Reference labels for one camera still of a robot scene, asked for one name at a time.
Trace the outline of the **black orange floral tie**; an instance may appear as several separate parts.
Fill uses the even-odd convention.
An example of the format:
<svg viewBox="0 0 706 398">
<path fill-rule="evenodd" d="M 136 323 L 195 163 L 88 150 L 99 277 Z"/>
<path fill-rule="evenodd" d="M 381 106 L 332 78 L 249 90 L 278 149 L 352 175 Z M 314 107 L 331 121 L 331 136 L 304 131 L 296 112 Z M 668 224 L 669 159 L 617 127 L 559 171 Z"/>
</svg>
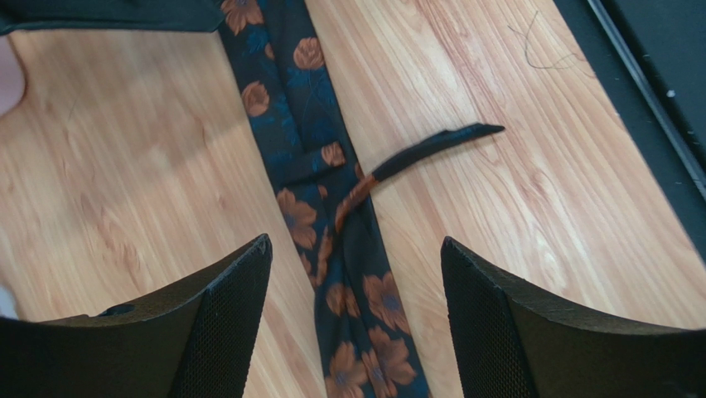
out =
<svg viewBox="0 0 706 398">
<path fill-rule="evenodd" d="M 436 133 L 364 173 L 302 1 L 223 1 L 220 27 L 268 179 L 315 293 L 330 397 L 428 397 L 370 194 L 405 168 L 501 131 Z"/>
</svg>

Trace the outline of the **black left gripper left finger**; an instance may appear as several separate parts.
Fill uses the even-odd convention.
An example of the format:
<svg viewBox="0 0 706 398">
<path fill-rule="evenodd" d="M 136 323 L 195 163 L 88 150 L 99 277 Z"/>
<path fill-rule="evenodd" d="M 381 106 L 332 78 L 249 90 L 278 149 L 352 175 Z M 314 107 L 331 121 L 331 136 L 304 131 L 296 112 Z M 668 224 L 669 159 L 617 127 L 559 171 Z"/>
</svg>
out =
<svg viewBox="0 0 706 398">
<path fill-rule="evenodd" d="M 260 235 L 96 316 L 1 321 L 4 397 L 240 397 L 273 259 Z"/>
</svg>

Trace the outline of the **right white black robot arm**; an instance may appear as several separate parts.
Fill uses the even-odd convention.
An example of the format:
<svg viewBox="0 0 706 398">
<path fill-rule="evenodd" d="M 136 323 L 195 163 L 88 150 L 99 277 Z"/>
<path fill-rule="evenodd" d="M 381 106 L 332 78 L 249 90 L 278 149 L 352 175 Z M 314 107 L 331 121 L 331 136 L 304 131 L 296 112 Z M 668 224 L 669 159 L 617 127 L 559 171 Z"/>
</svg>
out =
<svg viewBox="0 0 706 398">
<path fill-rule="evenodd" d="M 225 20 L 221 1 L 5 0 L 1 34 L 52 29 L 213 32 Z"/>
</svg>

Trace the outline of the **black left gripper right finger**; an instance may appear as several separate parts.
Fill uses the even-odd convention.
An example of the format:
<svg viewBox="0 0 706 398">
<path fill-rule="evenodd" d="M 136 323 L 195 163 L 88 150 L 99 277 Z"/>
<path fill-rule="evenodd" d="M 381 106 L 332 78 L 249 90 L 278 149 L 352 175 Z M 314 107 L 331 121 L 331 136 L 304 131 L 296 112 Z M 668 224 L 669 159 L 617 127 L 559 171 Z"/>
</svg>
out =
<svg viewBox="0 0 706 398">
<path fill-rule="evenodd" d="M 705 332 L 583 306 L 488 262 L 441 249 L 466 397 L 702 397 Z"/>
</svg>

